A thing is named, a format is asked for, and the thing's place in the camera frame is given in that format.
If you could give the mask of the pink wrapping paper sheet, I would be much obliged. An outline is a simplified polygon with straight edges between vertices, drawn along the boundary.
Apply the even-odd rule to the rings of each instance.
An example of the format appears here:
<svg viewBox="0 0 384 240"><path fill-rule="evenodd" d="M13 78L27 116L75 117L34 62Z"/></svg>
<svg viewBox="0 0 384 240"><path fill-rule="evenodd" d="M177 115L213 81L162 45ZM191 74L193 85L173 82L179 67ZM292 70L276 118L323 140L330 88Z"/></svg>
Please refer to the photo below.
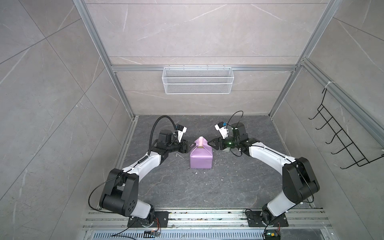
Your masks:
<svg viewBox="0 0 384 240"><path fill-rule="evenodd" d="M191 169L211 169L213 166L213 148L204 137L195 140L196 146L190 152Z"/></svg>

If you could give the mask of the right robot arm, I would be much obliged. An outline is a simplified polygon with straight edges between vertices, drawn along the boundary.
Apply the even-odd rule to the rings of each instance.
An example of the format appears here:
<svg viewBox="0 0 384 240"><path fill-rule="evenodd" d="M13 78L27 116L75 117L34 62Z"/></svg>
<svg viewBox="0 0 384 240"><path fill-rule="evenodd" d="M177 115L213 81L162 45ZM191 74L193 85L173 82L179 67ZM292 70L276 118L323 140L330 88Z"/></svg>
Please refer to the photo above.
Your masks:
<svg viewBox="0 0 384 240"><path fill-rule="evenodd" d="M282 175L282 191L262 208L261 219L268 226L274 224L286 211L313 197L320 190L310 162L306 158L294 158L267 147L257 139L249 138L243 123L230 126L220 122L215 129L221 136L208 145L215 150L238 149L260 160Z"/></svg>

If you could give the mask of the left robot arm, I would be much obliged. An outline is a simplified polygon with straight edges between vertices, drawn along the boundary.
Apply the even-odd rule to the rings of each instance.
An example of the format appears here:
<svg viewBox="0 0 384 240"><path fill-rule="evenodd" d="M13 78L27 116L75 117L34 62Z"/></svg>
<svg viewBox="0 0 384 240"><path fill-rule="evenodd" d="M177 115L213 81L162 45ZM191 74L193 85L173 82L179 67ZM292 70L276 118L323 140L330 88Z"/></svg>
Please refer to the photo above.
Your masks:
<svg viewBox="0 0 384 240"><path fill-rule="evenodd" d="M139 183L154 168L160 166L170 153L189 153L196 143L183 139L184 132L162 130L158 140L138 161L123 169L110 171L100 197L99 206L124 217L153 220L154 207L138 199Z"/></svg>

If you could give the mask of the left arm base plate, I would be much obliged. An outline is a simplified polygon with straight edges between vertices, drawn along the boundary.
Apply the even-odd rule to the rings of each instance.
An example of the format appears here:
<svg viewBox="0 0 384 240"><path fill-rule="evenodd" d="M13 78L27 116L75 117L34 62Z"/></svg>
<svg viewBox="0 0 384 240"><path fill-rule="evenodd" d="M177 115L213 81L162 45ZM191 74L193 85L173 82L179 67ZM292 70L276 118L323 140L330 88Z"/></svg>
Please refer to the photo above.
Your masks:
<svg viewBox="0 0 384 240"><path fill-rule="evenodd" d="M133 217L129 218L127 227L130 228L166 228L169 221L169 212L154 212L150 213L146 219Z"/></svg>

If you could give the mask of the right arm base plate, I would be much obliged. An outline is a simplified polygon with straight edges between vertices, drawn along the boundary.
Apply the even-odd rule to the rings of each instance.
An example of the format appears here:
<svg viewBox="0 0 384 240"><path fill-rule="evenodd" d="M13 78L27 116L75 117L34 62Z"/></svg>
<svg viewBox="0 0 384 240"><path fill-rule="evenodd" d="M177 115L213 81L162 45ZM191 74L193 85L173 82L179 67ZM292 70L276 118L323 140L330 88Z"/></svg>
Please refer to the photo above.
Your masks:
<svg viewBox="0 0 384 240"><path fill-rule="evenodd" d="M270 215L268 211L245 210L249 227L288 227L289 223L285 214L278 217Z"/></svg>

